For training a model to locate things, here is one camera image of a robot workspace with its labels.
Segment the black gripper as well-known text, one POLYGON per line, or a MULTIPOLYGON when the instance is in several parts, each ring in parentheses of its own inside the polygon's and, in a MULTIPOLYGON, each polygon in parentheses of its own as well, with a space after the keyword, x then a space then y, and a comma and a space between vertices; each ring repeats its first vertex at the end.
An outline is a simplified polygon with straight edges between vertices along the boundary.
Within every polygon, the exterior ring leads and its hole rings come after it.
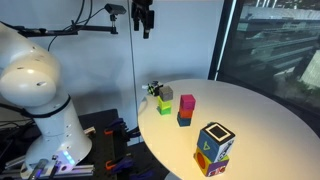
POLYGON ((149 7, 153 4, 153 0, 132 0, 131 18, 134 22, 134 30, 139 30, 139 22, 144 27, 143 38, 148 39, 150 30, 154 28, 154 14, 149 7))

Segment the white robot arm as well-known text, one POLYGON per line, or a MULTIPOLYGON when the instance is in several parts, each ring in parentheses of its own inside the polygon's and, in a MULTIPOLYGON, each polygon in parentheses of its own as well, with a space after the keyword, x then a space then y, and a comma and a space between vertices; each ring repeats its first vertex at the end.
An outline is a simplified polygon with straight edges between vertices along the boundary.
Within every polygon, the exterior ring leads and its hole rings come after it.
POLYGON ((59 61, 46 49, 0 24, 0 93, 22 107, 41 135, 28 148, 23 180, 72 172, 90 152, 71 96, 61 83, 59 61))

